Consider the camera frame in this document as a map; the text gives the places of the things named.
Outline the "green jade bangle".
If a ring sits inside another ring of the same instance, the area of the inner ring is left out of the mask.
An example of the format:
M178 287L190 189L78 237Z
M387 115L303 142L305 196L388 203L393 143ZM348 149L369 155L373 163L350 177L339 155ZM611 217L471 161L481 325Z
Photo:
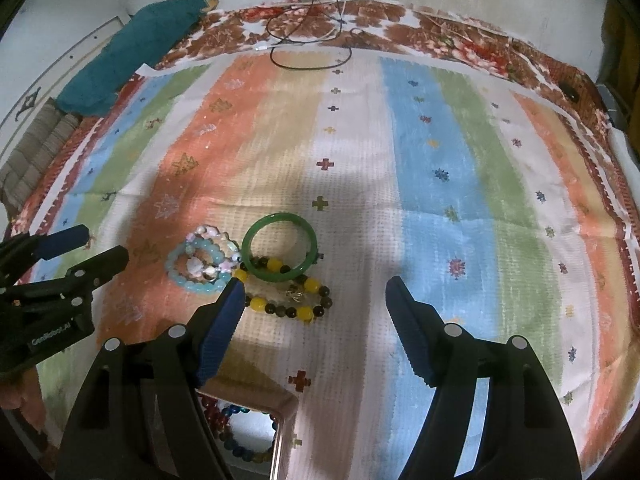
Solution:
M316 231L292 212L273 212L259 218L246 230L241 243L246 272L271 284L302 284L318 255Z

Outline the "jewelry box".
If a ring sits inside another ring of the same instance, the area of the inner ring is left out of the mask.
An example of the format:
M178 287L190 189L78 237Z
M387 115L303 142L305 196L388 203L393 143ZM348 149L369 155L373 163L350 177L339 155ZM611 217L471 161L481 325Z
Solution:
M214 378L198 389L207 423L235 479L289 479L298 400L278 385Z

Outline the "striped grey mattress edge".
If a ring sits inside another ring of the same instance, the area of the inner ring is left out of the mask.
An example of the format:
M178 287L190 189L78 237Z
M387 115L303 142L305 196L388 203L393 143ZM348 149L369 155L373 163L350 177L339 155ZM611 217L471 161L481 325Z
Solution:
M79 116L62 112L52 98L40 108L1 166L1 203L10 218L22 210L79 124Z

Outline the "striped colourful cloth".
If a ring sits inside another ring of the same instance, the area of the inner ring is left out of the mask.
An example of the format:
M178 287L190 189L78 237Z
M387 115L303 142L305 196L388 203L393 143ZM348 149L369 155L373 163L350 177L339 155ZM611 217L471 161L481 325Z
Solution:
M316 231L299 301L254 296L216 378L298 400L290 479L398 476L434 393L413 374L384 301L400 276L447 322L524 336L562 405L585 474L622 443L639 404L639 317L624 310L615 217L590 144L535 92L458 63L330 48L221 55L138 70L125 132L73 152L46 206L88 244L32 281L114 245L127 269L96 293L96 332L40 364L60 442L99 345L160 334L217 296L220 257L273 212Z

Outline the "teal pillow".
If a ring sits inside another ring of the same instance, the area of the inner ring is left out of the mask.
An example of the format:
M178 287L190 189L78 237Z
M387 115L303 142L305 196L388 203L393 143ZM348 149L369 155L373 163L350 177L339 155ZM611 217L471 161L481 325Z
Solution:
M136 70L154 66L218 0L164 0L130 18L55 99L64 113L103 117Z

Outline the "red floral bedsheet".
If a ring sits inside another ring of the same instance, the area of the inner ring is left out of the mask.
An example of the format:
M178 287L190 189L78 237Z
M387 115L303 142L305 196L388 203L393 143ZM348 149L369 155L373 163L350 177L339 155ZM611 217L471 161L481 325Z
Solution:
M639 206L631 198L630 181L613 153L612 125L605 117L602 101L583 72L482 22L460 21L433 14L427 8L375 0L316 3L309 8L291 1L234 11L209 10L154 66L171 68L252 47L274 49L286 44L424 55L460 63L532 90L570 114L573 131L591 146L584 164L590 171L592 185L601 192L603 208L624 208L624 213L615 217L620 272L628 292L624 310L632 320L638 318ZM80 124L22 210L10 218L11 234L6 240L21 233L51 233L58 206L46 206L44 200L52 195L54 180L62 176L73 152L87 154L99 140L125 132L122 122L125 108L142 98L139 68L119 91L108 114L103 117L75 114L80 117ZM11 287L38 283L30 280L30 270L1 271L1 299Z

